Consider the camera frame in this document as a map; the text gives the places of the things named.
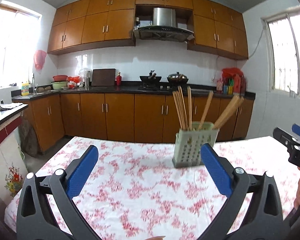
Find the person left hand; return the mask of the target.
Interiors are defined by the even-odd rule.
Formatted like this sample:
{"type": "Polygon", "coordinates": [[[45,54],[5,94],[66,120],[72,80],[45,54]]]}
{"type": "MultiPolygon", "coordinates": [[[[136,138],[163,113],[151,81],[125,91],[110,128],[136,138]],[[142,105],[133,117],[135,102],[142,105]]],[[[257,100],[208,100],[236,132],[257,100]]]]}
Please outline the person left hand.
{"type": "Polygon", "coordinates": [[[165,236],[155,236],[147,238],[146,240],[164,240],[165,236]]]}

